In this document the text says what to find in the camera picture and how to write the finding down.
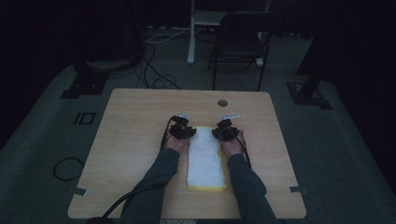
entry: person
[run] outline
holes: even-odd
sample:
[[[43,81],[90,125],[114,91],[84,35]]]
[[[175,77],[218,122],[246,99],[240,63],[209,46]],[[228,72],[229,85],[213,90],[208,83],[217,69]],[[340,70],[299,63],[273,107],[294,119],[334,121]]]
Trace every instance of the person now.
[[[237,135],[242,142],[243,131]],[[189,139],[177,140],[170,133],[155,162],[134,189],[160,186],[169,182],[177,172],[179,154],[188,147]],[[266,188],[249,167],[241,144],[236,140],[221,142],[228,158],[233,192],[236,197],[241,223],[278,223],[265,198]],[[121,212],[120,223],[160,223],[164,188],[151,189],[128,199]]]

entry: table top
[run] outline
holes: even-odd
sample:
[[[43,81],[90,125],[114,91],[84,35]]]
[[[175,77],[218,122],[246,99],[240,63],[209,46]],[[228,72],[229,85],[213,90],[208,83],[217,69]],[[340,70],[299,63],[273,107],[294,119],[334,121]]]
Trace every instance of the table top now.
[[[221,107],[218,100],[226,100]],[[86,161],[79,189],[68,215],[100,217],[128,193],[154,163],[167,121],[178,112],[190,115],[189,126],[216,126],[218,117],[239,114],[233,126],[244,130],[253,171],[267,188],[267,200],[277,218],[305,217],[289,153],[271,97],[253,91],[173,91],[115,89]],[[180,155],[178,172],[166,187],[162,218],[239,218],[226,158],[222,158],[229,188],[222,192],[187,190],[188,152]],[[123,203],[110,217],[120,217]]]

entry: folded cloth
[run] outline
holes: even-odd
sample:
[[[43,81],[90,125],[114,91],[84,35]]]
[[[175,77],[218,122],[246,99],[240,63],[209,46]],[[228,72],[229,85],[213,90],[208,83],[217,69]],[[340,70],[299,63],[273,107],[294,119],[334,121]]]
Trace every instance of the folded cloth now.
[[[189,147],[189,190],[223,191],[227,189],[219,154],[220,144],[210,127],[195,127]]]

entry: long-sleeve shirt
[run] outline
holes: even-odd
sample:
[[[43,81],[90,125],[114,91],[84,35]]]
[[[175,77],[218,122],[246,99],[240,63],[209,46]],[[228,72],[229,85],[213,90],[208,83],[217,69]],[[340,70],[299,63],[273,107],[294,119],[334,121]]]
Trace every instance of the long-sleeve shirt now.
[[[178,159],[179,154],[175,150],[160,150],[156,161],[134,189],[167,184],[177,172]],[[276,223],[274,212],[265,198],[266,188],[256,173],[248,168],[245,157],[240,154],[233,155],[227,165],[241,223]],[[152,189],[127,200],[122,209],[120,223],[159,223],[163,194],[164,188]]]

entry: black chair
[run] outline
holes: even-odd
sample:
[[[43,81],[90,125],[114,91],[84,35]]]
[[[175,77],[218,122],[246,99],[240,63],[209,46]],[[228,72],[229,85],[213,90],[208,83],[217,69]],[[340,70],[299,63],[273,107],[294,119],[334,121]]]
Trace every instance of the black chair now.
[[[218,63],[249,62],[248,69],[255,59],[262,58],[262,70],[257,87],[259,91],[270,48],[270,39],[278,31],[281,22],[282,16],[276,12],[227,13],[219,24],[215,47],[207,67],[210,69],[210,65],[215,64],[212,90],[216,86]]]

